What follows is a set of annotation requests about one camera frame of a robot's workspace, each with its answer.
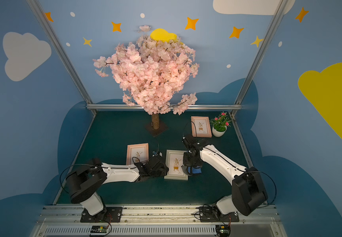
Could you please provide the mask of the green picture frame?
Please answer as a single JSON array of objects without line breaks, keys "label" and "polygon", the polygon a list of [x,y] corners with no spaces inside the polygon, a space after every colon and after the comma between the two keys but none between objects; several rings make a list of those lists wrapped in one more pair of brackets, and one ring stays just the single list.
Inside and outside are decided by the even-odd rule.
[{"label": "green picture frame", "polygon": [[183,171],[183,156],[185,151],[167,150],[166,165],[169,168],[166,180],[183,180],[187,181],[188,176]]}]

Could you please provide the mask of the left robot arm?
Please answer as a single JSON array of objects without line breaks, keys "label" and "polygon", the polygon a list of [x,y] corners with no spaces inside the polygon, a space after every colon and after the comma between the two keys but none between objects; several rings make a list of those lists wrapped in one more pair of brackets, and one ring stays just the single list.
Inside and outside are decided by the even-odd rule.
[{"label": "left robot arm", "polygon": [[132,158],[132,165],[111,165],[100,159],[87,164],[77,164],[76,170],[66,176],[66,186],[71,203],[81,204],[92,217],[104,215],[106,206],[97,190],[105,184],[115,182],[143,182],[150,178],[164,177],[169,168],[161,156],[152,156],[141,162]]}]

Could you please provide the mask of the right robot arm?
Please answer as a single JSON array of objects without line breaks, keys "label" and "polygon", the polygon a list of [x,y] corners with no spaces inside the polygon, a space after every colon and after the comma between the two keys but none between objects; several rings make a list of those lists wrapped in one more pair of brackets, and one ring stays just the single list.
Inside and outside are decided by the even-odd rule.
[{"label": "right robot arm", "polygon": [[183,136],[187,151],[183,154],[183,172],[187,176],[198,175],[207,163],[217,170],[232,186],[231,195],[215,203],[219,214],[239,212],[248,216],[268,199],[260,171],[246,168],[223,153],[207,140],[198,140],[193,135]]}]

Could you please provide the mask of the blue and grey cloth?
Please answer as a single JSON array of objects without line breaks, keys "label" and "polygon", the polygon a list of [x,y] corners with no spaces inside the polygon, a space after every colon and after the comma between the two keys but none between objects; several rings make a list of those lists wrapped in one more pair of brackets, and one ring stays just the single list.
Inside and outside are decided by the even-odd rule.
[{"label": "blue and grey cloth", "polygon": [[199,166],[197,168],[192,166],[182,166],[182,170],[187,176],[195,176],[200,175],[202,173],[201,168]]}]

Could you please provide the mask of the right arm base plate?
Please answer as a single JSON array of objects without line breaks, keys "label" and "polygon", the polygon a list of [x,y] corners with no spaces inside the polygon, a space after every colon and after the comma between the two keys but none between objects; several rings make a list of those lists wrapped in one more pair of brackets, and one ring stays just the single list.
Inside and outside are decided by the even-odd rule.
[{"label": "right arm base plate", "polygon": [[200,222],[236,223],[240,221],[236,211],[222,214],[217,207],[211,205],[202,205],[198,207],[198,211],[194,213],[194,217]]}]

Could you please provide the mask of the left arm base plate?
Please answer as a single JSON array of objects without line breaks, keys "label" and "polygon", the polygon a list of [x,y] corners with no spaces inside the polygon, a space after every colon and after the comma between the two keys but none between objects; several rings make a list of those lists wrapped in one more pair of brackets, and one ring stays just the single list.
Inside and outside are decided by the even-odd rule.
[{"label": "left arm base plate", "polygon": [[121,206],[106,206],[96,215],[91,215],[84,209],[81,216],[81,223],[119,223],[122,216],[123,208]]}]

